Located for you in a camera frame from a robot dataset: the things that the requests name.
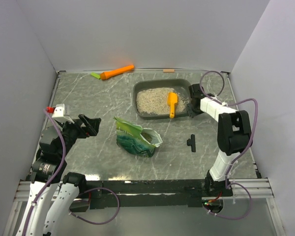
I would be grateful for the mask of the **grey litter box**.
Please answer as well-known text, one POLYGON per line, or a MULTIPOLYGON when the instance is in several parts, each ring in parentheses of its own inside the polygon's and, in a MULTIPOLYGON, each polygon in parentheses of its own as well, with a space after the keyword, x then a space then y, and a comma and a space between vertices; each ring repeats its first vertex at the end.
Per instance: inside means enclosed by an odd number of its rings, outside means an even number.
POLYGON ((161 79, 141 81, 133 87, 133 104, 142 119, 167 119, 170 117, 168 95, 177 94, 175 117, 187 116, 186 106, 190 100, 190 82, 185 79, 161 79))

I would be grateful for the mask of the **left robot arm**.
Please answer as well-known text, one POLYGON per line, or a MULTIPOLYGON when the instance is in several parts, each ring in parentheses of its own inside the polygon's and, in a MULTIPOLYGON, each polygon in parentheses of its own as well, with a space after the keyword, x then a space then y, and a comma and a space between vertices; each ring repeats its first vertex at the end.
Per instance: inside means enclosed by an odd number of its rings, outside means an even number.
POLYGON ((52 123, 42 131, 36 160, 30 175, 29 199, 17 235, 54 236, 74 199, 87 192, 86 177, 68 173, 65 157, 77 139, 98 134, 100 118, 80 114, 77 119, 55 117, 46 113, 52 123))

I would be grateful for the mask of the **black bag clip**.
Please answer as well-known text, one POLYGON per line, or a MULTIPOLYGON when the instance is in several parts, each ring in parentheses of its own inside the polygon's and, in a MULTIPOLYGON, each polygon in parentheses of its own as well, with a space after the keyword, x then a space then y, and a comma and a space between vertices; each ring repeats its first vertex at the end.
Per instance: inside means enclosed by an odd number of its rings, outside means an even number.
POLYGON ((192 152, 196 152, 195 135, 191 134, 190 138, 186 141, 187 146, 191 147, 192 152))

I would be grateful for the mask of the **green litter bag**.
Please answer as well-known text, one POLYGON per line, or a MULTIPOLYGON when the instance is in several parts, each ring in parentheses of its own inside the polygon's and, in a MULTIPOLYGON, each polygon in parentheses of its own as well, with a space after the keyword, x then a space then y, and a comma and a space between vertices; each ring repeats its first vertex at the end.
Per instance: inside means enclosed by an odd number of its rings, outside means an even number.
POLYGON ((143 128, 119 117, 114 120, 117 145, 132 155, 151 158, 163 143, 160 134, 151 128, 143 128))

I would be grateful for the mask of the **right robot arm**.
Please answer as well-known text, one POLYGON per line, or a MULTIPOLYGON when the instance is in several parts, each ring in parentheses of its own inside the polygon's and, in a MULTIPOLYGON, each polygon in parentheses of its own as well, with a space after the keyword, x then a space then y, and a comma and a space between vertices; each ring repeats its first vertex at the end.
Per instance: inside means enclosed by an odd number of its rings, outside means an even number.
POLYGON ((218 123, 217 144, 219 152, 208 171, 204 188, 206 193, 215 196, 225 188, 229 173, 236 158, 243 153, 251 137, 249 114, 224 105, 216 97, 205 96, 199 84, 189 86, 190 102, 187 113, 190 117, 207 114, 218 123))

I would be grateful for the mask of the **yellow plastic scoop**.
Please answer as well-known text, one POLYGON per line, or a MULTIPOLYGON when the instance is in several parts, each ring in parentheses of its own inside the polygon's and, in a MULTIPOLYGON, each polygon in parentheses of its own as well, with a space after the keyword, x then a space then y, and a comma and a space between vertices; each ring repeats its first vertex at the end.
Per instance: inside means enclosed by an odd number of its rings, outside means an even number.
POLYGON ((175 117, 175 109, 176 105, 178 103, 178 95, 174 92, 169 92, 168 93, 168 99, 167 99, 167 104, 170 108, 170 113, 169 117, 174 118, 175 117))

